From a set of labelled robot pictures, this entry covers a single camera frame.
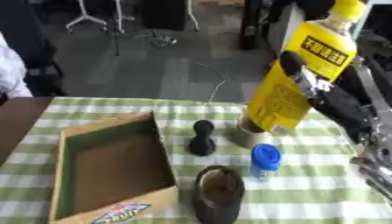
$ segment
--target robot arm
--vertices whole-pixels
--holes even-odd
[[[375,81],[382,71],[358,57],[332,85],[312,73],[295,52],[283,52],[280,62],[307,101],[365,149],[350,162],[392,204],[392,110]]]

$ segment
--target white sleeve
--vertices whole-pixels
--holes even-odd
[[[25,64],[17,53],[6,45],[0,45],[0,93],[10,98],[32,96],[23,81],[25,74]]]

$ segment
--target clear jar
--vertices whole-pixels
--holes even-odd
[[[282,154],[274,145],[262,143],[251,153],[250,175],[259,181],[268,181],[278,170]]]

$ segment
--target cardboard box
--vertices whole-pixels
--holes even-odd
[[[64,129],[57,159],[50,223],[118,223],[178,203],[152,112]]]

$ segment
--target box label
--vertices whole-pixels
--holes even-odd
[[[150,206],[148,204],[120,203],[97,220],[91,222],[91,224],[130,223],[135,219],[135,214],[142,212]]]

